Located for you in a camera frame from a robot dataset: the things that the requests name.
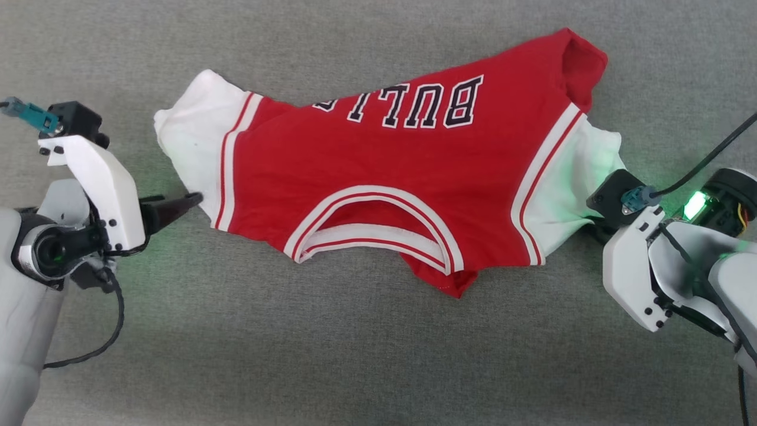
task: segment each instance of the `red and white jersey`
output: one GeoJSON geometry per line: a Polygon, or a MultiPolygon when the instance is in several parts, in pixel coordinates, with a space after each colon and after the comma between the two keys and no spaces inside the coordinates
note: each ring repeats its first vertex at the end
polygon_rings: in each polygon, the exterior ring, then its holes
{"type": "Polygon", "coordinates": [[[295,107],[206,70],[155,115],[213,227],[295,262],[355,246],[401,253],[459,297],[478,271],[541,265],[623,167],[585,114],[607,58],[570,30],[491,58],[295,107]]]}

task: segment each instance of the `green led indicator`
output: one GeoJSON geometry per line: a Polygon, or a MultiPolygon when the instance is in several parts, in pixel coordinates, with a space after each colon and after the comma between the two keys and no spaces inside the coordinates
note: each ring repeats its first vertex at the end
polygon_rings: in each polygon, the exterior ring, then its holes
{"type": "Polygon", "coordinates": [[[687,221],[694,219],[702,211],[706,203],[707,196],[700,191],[696,191],[684,206],[684,219],[687,221]]]}

